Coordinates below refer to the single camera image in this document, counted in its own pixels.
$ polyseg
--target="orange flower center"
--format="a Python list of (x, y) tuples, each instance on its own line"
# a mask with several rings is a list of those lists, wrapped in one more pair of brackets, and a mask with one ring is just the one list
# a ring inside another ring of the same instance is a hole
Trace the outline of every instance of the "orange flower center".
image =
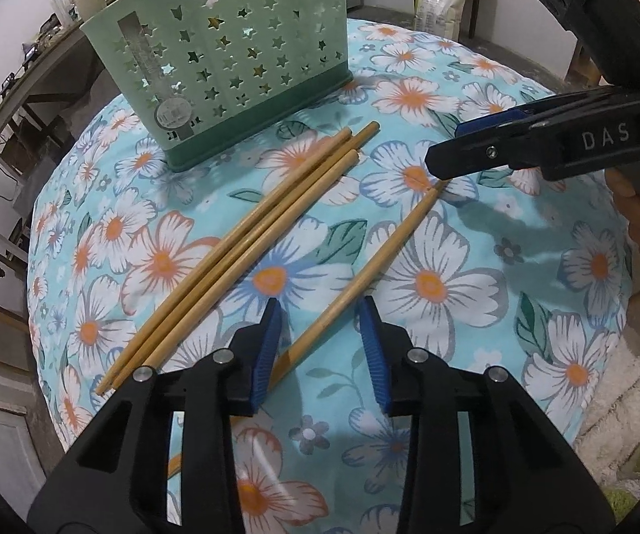
[(238, 497), (241, 510), (251, 516), (262, 516), (268, 511), (268, 501), (253, 482), (238, 480)]
[(609, 263), (605, 254), (599, 253), (592, 258), (592, 274), (600, 281), (609, 277)]
[(107, 228), (105, 229), (105, 239), (107, 240), (117, 240), (122, 234), (123, 224), (122, 219), (119, 217), (115, 217), (112, 221), (108, 222)]
[(169, 253), (166, 251), (157, 251), (152, 257), (150, 271), (158, 278), (169, 280), (177, 272), (177, 264), (169, 257)]
[(135, 170), (141, 169), (151, 159), (152, 159), (152, 153), (151, 152), (143, 152), (143, 153), (141, 153), (141, 155), (138, 156), (137, 159), (135, 160), (134, 169)]
[(283, 292), (288, 279), (287, 271), (282, 267), (268, 267), (253, 276), (255, 288), (267, 297), (276, 297)]
[(80, 326), (80, 340), (91, 347), (97, 341), (98, 326), (96, 321), (86, 321)]
[(423, 166), (408, 166), (402, 172), (404, 184), (417, 193), (425, 193), (431, 188), (429, 176), (426, 174)]
[(421, 271), (416, 276), (416, 293), (431, 303), (443, 303), (449, 296), (446, 285), (433, 271)]
[(575, 387), (587, 385), (587, 382), (589, 381), (589, 372), (587, 371), (587, 368), (583, 365), (579, 365), (578, 363), (572, 363), (567, 368), (565, 375), (570, 381), (570, 384)]

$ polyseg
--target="flower print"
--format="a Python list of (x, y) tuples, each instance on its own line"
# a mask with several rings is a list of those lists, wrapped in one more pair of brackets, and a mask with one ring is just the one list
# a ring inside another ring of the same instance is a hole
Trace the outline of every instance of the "flower print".
[(232, 315), (243, 311), (244, 320), (258, 323), (271, 297), (286, 310), (324, 310), (353, 276), (352, 266), (347, 263), (315, 265), (306, 258), (327, 234), (326, 224), (303, 217), (221, 301), (221, 312)]
[(411, 47), (405, 42), (382, 46), (383, 55), (372, 56), (372, 64), (384, 68), (388, 73), (403, 74), (407, 68), (421, 73), (431, 72), (436, 67), (430, 62), (433, 53), (424, 48)]
[(518, 200), (510, 194), (500, 193), (495, 203), (495, 210), (510, 218), (520, 218), (523, 215), (523, 210), (518, 204)]
[[(367, 239), (373, 256), (396, 229), (377, 225)], [(456, 339), (454, 321), (487, 328), (505, 317), (505, 277), (492, 269), (461, 272), (468, 259), (468, 240), (429, 212), (404, 249), (374, 285), (379, 311), (400, 315), (417, 347), (450, 361)]]
[(288, 437), (300, 442), (300, 452), (306, 456), (311, 456), (315, 448), (326, 450), (330, 447), (330, 441), (325, 434), (330, 430), (330, 424), (326, 421), (313, 423), (312, 416), (303, 416), (300, 427), (292, 428), (288, 432)]
[[(365, 176), (360, 183), (360, 193), (381, 207), (401, 203), (407, 208), (414, 208), (438, 182), (424, 162), (429, 147), (434, 144), (423, 140), (415, 145), (413, 151), (399, 141), (380, 144), (370, 158), (384, 170)], [(444, 201), (456, 206), (477, 198), (478, 187), (468, 176), (454, 179), (442, 193)]]
[(468, 49), (461, 50), (458, 58), (461, 64), (473, 67), (471, 74), (474, 76), (482, 76), (490, 80), (497, 80), (500, 77), (510, 85), (517, 84), (521, 78), (520, 74), (513, 69), (493, 62), (480, 54), (474, 54)]
[(236, 478), (248, 534), (287, 534), (328, 515), (322, 494), (307, 482), (281, 481), (283, 449), (272, 433), (243, 431), (234, 449)]
[(413, 42), (414, 34), (411, 30), (399, 26), (386, 24), (365, 24), (360, 26), (362, 32), (366, 32), (366, 40), (390, 40), (392, 42)]
[(459, 110), (459, 116), (463, 121), (502, 112), (518, 105), (513, 97), (503, 94), (492, 82), (485, 88), (477, 82), (471, 82), (463, 87), (463, 94), (468, 97), (468, 100), (461, 102)]
[(377, 84), (379, 100), (372, 102), (372, 106), (382, 114), (398, 112), (411, 124), (433, 126), (431, 111), (456, 112), (459, 107), (457, 98), (435, 94), (438, 88), (437, 82), (418, 77), (382, 81)]
[(120, 299), (120, 285), (107, 275), (95, 279), (78, 297), (68, 337), (68, 355), (77, 355), (86, 375), (105, 373), (105, 359), (112, 348), (126, 345), (137, 332), (134, 321), (111, 319)]
[(100, 142), (107, 146), (115, 142), (121, 132), (129, 132), (141, 126), (141, 121), (132, 109), (117, 110), (110, 119), (109, 126), (100, 131)]
[(214, 309), (177, 348), (162, 367), (164, 373), (193, 367), (205, 356), (221, 348), (221, 321), (223, 315)]
[(513, 170), (507, 181), (521, 193), (530, 196), (538, 196), (542, 192), (542, 183), (546, 183), (556, 193), (563, 193), (567, 190), (565, 181), (546, 181), (539, 169)]
[(152, 179), (161, 176), (167, 170), (164, 151), (152, 137), (142, 138), (135, 145), (133, 156), (123, 158), (115, 165), (115, 194), (125, 190), (135, 178)]
[(164, 300), (219, 242), (206, 237), (187, 242), (194, 220), (172, 210), (157, 224), (154, 235), (144, 226), (132, 239), (127, 260), (132, 270), (122, 284), (122, 308), (134, 315), (149, 300)]
[(557, 279), (571, 291), (587, 291), (584, 307), (589, 323), (597, 327), (613, 312), (619, 293), (621, 267), (616, 238), (608, 229), (597, 236), (582, 221), (575, 223), (572, 238), (577, 247), (562, 254)]
[(482, 374), (488, 367), (501, 365), (502, 361), (503, 354), (497, 350), (476, 349), (473, 353), (473, 363), (468, 366), (468, 371)]
[[(318, 138), (315, 130), (303, 132), (299, 137), (283, 144), (279, 149), (265, 151), (256, 167), (270, 169), (269, 175), (263, 181), (262, 190), (268, 194), (275, 189), (293, 170), (310, 158), (310, 155), (322, 148), (326, 138)], [(354, 202), (359, 196), (360, 182), (351, 176), (343, 176), (328, 190), (320, 201), (325, 205), (345, 205)]]
[(96, 259), (110, 261), (114, 273), (127, 270), (129, 261), (127, 252), (132, 237), (156, 215), (152, 201), (145, 198), (137, 200), (139, 190), (134, 187), (125, 190), (97, 223), (93, 234), (93, 251)]
[(547, 336), (554, 357), (548, 362), (538, 353), (532, 355), (525, 388), (534, 399), (549, 401), (546, 413), (564, 433), (578, 408), (585, 409), (594, 397), (604, 347), (616, 334), (596, 331), (587, 344), (582, 318), (556, 311), (547, 323)]
[(523, 248), (511, 243), (510, 240), (505, 239), (504, 237), (503, 240), (500, 241), (500, 245), (495, 245), (493, 251), (495, 251), (495, 254), (500, 257), (506, 265), (525, 262), (525, 259), (520, 255)]
[(409, 458), (409, 418), (378, 419), (364, 408), (350, 412), (350, 427), (368, 441), (347, 449), (342, 462), (352, 468), (371, 468), (365, 481), (367, 494), (378, 494), (389, 483), (404, 485)]
[(369, 100), (367, 90), (377, 87), (379, 77), (373, 68), (359, 68), (354, 71), (354, 78), (335, 92), (337, 102), (341, 105), (361, 105)]
[(80, 376), (71, 365), (61, 372), (59, 385), (58, 412), (63, 423), (63, 430), (68, 434), (68, 443), (72, 444), (93, 419), (93, 414), (79, 405)]

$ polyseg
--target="table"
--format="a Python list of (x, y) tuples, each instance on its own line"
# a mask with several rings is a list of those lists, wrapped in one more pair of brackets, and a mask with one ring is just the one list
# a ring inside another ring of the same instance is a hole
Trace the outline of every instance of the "table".
[[(324, 135), (382, 125), (360, 163), (163, 371), (227, 345), (257, 323), (271, 296), (286, 312), (287, 347), (431, 185), (423, 162), (431, 144), (460, 121), (549, 94), (439, 37), (356, 20), (348, 37), (353, 82), (194, 169), (170, 173), (119, 97), (53, 174), (34, 211), (29, 309), (41, 387), (64, 447), (103, 405), (96, 384), (155, 305)], [(497, 169), (454, 180), (370, 292), (385, 321), (451, 366), (506, 367), (572, 441), (624, 327), (630, 258), (603, 175), (550, 183), (536, 169)], [(177, 417), (172, 455), (182, 424)], [(351, 311), (234, 431), (237, 464), (253, 472), (242, 475), (248, 532), (291, 523), (307, 532), (394, 531), (409, 422), (379, 412)], [(172, 520), (178, 492), (175, 476)], [(466, 520), (471, 496), (467, 483)]]

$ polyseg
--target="green leaf print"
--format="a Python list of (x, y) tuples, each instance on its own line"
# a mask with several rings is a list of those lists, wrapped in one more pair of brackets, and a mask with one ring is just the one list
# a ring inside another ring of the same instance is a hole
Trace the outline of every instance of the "green leaf print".
[(253, 189), (235, 190), (229, 196), (237, 198), (239, 201), (246, 201), (246, 203), (260, 203), (263, 200), (263, 193)]
[(512, 186), (510, 181), (510, 175), (512, 170), (484, 170), (478, 177), (478, 184), (481, 186), (487, 186), (489, 189), (504, 189), (507, 186)]
[(367, 221), (363, 218), (339, 222), (330, 227), (324, 242), (311, 255), (314, 256), (318, 265), (326, 263), (351, 265), (362, 251), (366, 235)]
[(547, 363), (552, 363), (552, 346), (547, 335), (547, 323), (552, 312), (531, 299), (527, 293), (520, 293), (518, 312), (515, 315), (515, 333), (523, 351), (532, 356), (537, 353)]

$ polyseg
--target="star-shaped cutout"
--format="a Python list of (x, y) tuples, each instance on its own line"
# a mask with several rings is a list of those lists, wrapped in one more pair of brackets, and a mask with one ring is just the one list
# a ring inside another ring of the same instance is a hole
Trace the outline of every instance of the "star-shaped cutout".
[(218, 3), (219, 3), (219, 0), (206, 0), (205, 6), (207, 8), (213, 8)]
[(224, 23), (220, 17), (210, 17), (209, 18), (209, 28), (214, 28), (214, 30), (219, 30), (221, 28), (221, 24)]
[(152, 51), (155, 53), (156, 56), (163, 56), (164, 52), (166, 51), (167, 47), (164, 46), (164, 44), (162, 44), (162, 42), (159, 42), (159, 44), (157, 44), (156, 46), (154, 46), (152, 48)]

